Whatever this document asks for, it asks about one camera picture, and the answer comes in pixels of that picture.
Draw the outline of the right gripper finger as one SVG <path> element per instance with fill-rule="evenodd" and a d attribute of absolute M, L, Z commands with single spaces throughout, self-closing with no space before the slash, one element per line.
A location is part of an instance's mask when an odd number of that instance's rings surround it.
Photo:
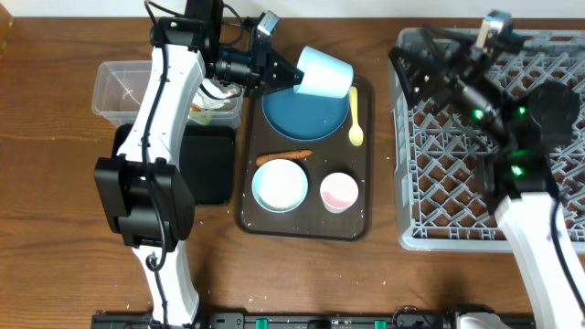
<path fill-rule="evenodd" d="M 455 41 L 464 44 L 466 47 L 475 45 L 475 38 L 473 36 L 465 35 L 460 32 L 454 32 L 446 28 L 423 26 L 422 35 L 428 48 L 436 46 L 436 43 L 434 42 L 435 38 Z"/>
<path fill-rule="evenodd" d="M 388 56 L 405 95 L 421 96 L 427 58 L 400 47 L 391 49 Z"/>

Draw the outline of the light blue cup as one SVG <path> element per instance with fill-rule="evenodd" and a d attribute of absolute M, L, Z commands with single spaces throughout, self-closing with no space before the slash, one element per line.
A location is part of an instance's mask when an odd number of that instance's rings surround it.
<path fill-rule="evenodd" d="M 296 68 L 303 78 L 293 86 L 295 93 L 342 99 L 353 83 L 354 70 L 350 64 L 315 48 L 303 49 Z"/>

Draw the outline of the white tissue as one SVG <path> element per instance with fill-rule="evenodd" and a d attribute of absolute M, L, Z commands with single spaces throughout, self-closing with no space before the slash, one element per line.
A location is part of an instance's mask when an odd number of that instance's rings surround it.
<path fill-rule="evenodd" d="M 217 80 L 205 79 L 193 99 L 193 104 L 201 111 L 231 111 L 236 106 L 239 87 L 234 84 L 223 85 Z"/>

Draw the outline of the green snack wrapper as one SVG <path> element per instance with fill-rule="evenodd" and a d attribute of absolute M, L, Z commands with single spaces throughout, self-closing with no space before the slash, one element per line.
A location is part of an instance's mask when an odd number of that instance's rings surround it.
<path fill-rule="evenodd" d="M 189 119 L 199 125 L 210 125 L 215 111 L 209 109 L 203 109 L 195 105 L 195 103 L 191 104 Z"/>

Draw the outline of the light blue rice bowl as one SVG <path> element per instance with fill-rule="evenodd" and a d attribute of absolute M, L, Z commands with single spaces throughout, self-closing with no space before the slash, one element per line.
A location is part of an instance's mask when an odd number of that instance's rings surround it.
<path fill-rule="evenodd" d="M 286 213 L 302 204 L 308 178 L 292 160 L 270 160 L 252 177 L 251 192 L 257 204 L 272 213 Z"/>

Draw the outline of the pink cup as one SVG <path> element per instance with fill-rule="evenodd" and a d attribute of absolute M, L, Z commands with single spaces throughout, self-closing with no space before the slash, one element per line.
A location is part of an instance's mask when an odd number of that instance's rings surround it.
<path fill-rule="evenodd" d="M 332 173 L 322 181 L 319 193 L 324 207 L 333 214 L 339 214 L 356 203 L 359 190 L 352 176 Z"/>

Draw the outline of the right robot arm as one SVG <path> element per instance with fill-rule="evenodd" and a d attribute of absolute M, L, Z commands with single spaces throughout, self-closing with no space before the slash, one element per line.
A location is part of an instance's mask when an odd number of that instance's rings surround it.
<path fill-rule="evenodd" d="M 395 94 L 399 239 L 509 251 L 536 328 L 584 325 L 584 35 L 401 31 Z"/>

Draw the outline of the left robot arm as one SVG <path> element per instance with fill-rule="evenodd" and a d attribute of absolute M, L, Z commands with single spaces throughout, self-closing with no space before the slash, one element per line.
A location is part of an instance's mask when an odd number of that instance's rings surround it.
<path fill-rule="evenodd" d="M 199 296 L 190 279 L 186 239 L 195 201 L 180 172 L 181 144 L 191 104 L 204 80 L 236 84 L 243 97 L 301 83 L 303 73 L 271 46 L 279 17 L 267 11 L 239 26 L 247 49 L 220 40 L 221 1 L 189 1 L 152 20 L 151 73 L 132 129 L 94 177 L 108 225 L 142 263 L 154 309 L 148 328 L 191 328 Z"/>

